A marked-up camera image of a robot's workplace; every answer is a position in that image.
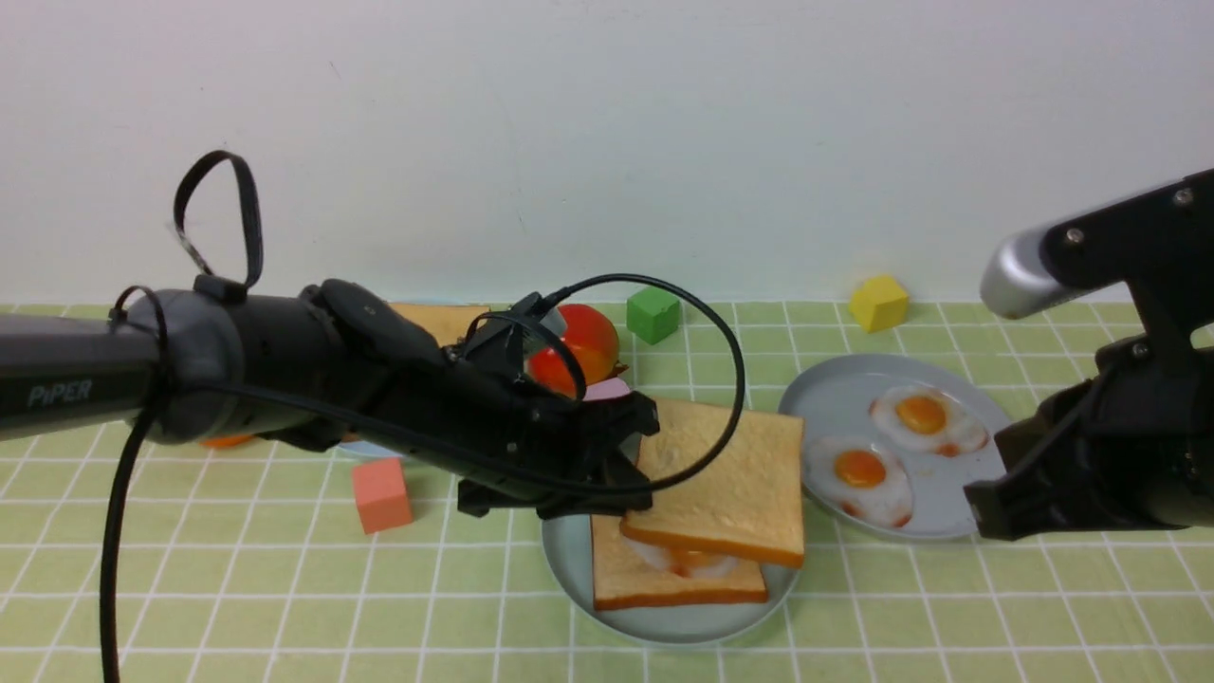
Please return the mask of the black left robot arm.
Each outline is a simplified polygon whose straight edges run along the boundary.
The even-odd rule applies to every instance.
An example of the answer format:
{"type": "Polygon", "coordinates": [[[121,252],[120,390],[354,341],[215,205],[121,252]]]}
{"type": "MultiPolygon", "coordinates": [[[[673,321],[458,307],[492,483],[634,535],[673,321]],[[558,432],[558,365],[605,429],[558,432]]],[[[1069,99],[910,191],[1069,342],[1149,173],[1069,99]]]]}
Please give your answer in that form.
{"type": "Polygon", "coordinates": [[[4,438],[152,411],[166,445],[254,434],[322,453],[359,434],[458,476],[467,516],[653,505],[624,449],[658,432],[653,399],[573,402],[522,376],[501,323],[463,353],[347,281],[238,302],[161,290],[104,321],[6,314],[1,355],[4,438]]]}

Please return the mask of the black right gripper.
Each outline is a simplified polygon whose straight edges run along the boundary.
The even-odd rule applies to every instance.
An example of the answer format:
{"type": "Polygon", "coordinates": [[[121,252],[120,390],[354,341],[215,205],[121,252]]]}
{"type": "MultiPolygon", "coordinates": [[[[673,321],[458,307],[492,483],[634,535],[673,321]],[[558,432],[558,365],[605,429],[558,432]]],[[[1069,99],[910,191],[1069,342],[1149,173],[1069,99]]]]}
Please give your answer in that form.
{"type": "Polygon", "coordinates": [[[1212,351],[1170,375],[1119,342],[1097,376],[994,436],[1005,476],[964,488],[985,539],[1212,525],[1212,351]]]}

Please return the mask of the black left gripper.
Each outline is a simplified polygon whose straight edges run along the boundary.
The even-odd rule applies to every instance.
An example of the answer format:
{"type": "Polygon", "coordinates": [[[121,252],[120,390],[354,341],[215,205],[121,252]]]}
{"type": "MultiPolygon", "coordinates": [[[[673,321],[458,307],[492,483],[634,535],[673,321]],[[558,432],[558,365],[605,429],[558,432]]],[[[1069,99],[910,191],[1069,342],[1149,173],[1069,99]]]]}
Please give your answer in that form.
{"type": "Polygon", "coordinates": [[[624,516],[653,493],[625,449],[659,431],[656,402],[628,393],[577,403],[522,376],[517,330],[494,330],[467,360],[408,368],[378,400],[395,428],[378,444],[460,477],[458,510],[531,508],[541,518],[624,516]]]}

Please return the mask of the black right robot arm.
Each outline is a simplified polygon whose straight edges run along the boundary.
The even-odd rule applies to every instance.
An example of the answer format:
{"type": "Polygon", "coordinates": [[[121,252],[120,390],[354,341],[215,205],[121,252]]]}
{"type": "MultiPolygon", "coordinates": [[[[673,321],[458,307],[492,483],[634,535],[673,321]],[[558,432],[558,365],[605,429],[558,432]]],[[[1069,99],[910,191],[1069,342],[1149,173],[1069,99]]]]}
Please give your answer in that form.
{"type": "Polygon", "coordinates": [[[966,486],[977,531],[1181,530],[1212,524],[1210,170],[1006,238],[980,286],[1006,320],[1123,284],[1140,336],[1106,345],[1096,376],[994,436],[1005,476],[966,486]]]}

